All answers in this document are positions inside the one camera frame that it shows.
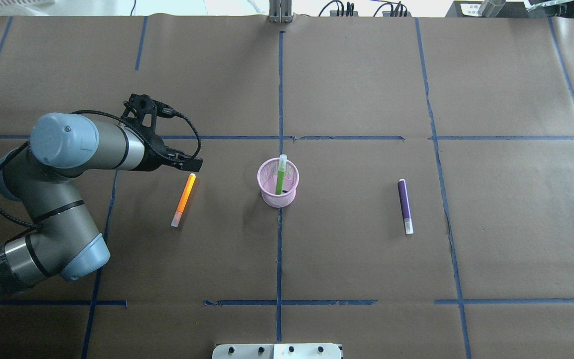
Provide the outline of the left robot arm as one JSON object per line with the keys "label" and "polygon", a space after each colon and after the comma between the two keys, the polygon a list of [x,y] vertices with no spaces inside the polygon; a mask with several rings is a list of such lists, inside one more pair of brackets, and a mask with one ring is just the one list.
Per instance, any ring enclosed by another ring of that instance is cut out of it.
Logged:
{"label": "left robot arm", "polygon": [[[165,145],[148,127],[86,114],[51,112],[29,141],[0,159],[0,193],[22,202],[27,231],[0,243],[0,300],[60,275],[72,282],[110,259],[102,232],[74,179],[88,170],[150,172],[170,166],[198,172],[202,159]],[[6,213],[0,208],[0,214]]]}

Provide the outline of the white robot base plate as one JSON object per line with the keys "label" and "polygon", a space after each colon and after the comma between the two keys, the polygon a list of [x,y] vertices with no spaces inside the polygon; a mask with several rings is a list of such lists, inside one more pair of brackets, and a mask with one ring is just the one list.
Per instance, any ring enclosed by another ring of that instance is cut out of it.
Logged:
{"label": "white robot base plate", "polygon": [[213,359],[343,359],[335,343],[275,343],[217,345]]}

